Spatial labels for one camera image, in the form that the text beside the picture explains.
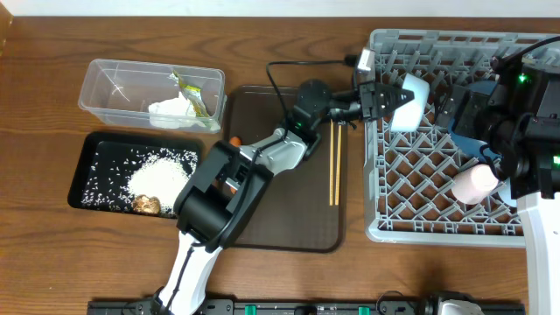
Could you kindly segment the light blue rice bowl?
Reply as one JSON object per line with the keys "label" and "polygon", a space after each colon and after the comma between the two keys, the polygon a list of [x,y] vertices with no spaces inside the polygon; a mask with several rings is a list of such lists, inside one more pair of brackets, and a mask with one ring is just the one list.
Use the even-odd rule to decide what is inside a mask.
{"label": "light blue rice bowl", "polygon": [[411,73],[407,73],[404,77],[402,88],[412,91],[414,99],[408,101],[394,112],[389,125],[391,132],[416,131],[422,121],[428,102],[430,92],[428,82]]}

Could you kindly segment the blue plate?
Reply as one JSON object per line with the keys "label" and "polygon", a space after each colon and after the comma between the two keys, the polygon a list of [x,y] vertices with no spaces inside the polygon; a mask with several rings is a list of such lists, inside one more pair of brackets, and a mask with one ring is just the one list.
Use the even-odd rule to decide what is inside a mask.
{"label": "blue plate", "polygon": [[[494,91],[496,86],[497,86],[496,81],[483,80],[483,81],[471,83],[467,85],[466,88],[471,90],[472,92],[481,93],[483,95],[490,95]],[[447,128],[448,133],[451,135],[451,140],[465,155],[467,155],[470,158],[477,158],[481,163],[485,163],[486,160],[484,156],[480,153],[480,148],[483,145],[485,145],[486,142],[457,134],[452,129],[454,123],[455,120],[451,119]]]}

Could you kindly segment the orange carrot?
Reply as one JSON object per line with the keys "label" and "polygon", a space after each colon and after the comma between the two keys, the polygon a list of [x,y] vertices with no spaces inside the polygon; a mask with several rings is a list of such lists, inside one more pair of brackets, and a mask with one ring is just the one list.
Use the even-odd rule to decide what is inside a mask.
{"label": "orange carrot", "polygon": [[[233,136],[229,139],[229,143],[235,148],[239,148],[242,145],[242,140],[238,136]],[[232,194],[236,194],[239,189],[239,180],[236,178],[236,163],[238,158],[238,152],[236,151],[232,156],[229,166],[227,167],[227,179],[226,184],[229,187],[229,191]]]}

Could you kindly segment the yellow green snack wrapper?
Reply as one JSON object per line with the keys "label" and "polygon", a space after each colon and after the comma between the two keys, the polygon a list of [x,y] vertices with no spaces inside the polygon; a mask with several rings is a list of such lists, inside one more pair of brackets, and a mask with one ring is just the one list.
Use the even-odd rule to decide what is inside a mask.
{"label": "yellow green snack wrapper", "polygon": [[199,123],[202,123],[205,127],[212,129],[214,127],[213,121],[210,119],[210,115],[207,112],[207,107],[202,101],[201,88],[188,85],[176,70],[171,72],[171,77],[178,83],[179,91],[186,98],[190,105],[188,110],[194,113],[194,116],[198,119]]}

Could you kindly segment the white tissue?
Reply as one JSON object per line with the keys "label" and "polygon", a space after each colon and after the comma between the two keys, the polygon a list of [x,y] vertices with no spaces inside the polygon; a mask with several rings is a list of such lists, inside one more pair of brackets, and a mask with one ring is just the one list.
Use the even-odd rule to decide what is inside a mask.
{"label": "white tissue", "polygon": [[181,93],[178,97],[154,102],[149,107],[150,125],[160,129],[205,128],[196,116],[194,106]]}

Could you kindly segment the brown food scrap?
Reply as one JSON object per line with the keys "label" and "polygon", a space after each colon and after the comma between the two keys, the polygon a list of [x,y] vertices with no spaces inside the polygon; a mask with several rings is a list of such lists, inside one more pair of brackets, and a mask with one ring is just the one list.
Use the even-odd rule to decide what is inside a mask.
{"label": "brown food scrap", "polygon": [[161,212],[161,204],[157,197],[149,197],[141,194],[134,198],[132,208],[135,213],[158,215]]}

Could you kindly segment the light blue cup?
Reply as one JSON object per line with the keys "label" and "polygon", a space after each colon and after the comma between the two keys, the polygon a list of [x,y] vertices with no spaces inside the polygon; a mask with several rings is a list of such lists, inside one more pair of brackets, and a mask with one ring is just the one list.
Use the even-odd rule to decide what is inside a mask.
{"label": "light blue cup", "polygon": [[517,207],[517,200],[514,199],[511,194],[511,183],[509,178],[503,182],[503,186],[497,193],[504,204],[509,207]]}

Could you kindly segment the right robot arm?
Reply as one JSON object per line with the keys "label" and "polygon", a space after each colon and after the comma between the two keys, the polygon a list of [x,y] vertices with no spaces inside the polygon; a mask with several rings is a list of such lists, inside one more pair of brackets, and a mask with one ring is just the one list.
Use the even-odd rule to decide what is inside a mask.
{"label": "right robot arm", "polygon": [[488,93],[453,85],[435,100],[436,123],[500,157],[491,171],[509,180],[528,263],[529,311],[559,312],[559,69],[496,58]]}

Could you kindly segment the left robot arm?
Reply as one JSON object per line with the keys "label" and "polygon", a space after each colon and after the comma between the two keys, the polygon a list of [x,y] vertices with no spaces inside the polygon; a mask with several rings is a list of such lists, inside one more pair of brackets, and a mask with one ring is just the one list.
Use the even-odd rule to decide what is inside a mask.
{"label": "left robot arm", "polygon": [[422,93],[418,87],[367,81],[335,94],[323,81],[308,80],[270,136],[240,147],[216,143],[175,200],[178,253],[167,284],[152,298],[151,313],[193,314],[201,307],[218,255],[248,225],[272,179],[312,155],[321,123],[373,121]]}

